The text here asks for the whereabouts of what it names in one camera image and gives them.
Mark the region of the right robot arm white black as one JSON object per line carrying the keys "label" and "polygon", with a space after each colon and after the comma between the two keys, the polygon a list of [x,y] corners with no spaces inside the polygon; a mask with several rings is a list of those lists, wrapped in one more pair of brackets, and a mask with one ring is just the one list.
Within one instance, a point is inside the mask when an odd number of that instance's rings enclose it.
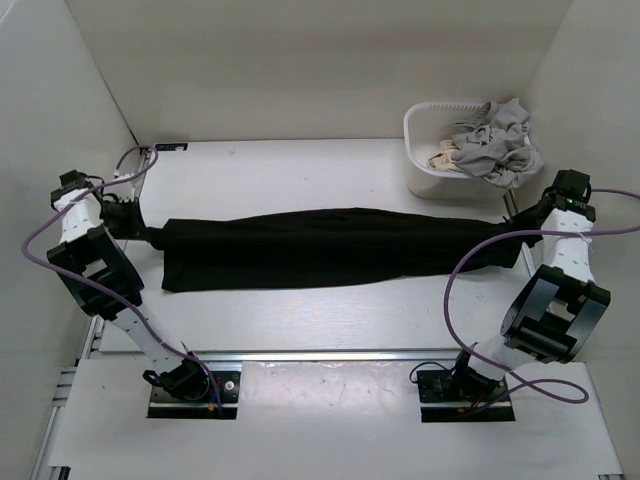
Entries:
{"label": "right robot arm white black", "polygon": [[590,196],[588,175],[561,170],[536,205],[512,218],[519,230],[543,231],[540,265],[509,307],[498,334],[461,351],[450,369],[411,375],[422,400],[492,400],[507,373],[535,362],[574,359],[611,301],[590,269],[587,235],[596,220]]}

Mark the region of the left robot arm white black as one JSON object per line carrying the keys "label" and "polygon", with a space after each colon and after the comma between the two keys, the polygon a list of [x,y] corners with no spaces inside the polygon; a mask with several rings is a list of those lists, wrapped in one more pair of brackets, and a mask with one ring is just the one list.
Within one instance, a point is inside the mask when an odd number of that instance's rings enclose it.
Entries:
{"label": "left robot arm white black", "polygon": [[210,377],[184,344],[172,340],[143,305],[144,284],[100,218],[105,205],[99,191],[72,201],[92,187],[91,177],[71,170],[50,195],[61,218],[59,244],[47,252],[50,264],[99,284],[96,289],[66,275],[61,280],[84,313],[99,316],[127,334],[151,361],[143,378],[171,397],[206,402],[213,389]]}

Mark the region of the black trousers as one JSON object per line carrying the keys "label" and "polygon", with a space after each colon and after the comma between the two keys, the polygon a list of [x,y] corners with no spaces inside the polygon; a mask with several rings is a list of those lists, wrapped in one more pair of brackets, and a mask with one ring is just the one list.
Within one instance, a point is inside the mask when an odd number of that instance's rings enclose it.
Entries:
{"label": "black trousers", "polygon": [[172,293],[342,287],[446,275],[510,222],[378,209],[321,209],[150,228]]}

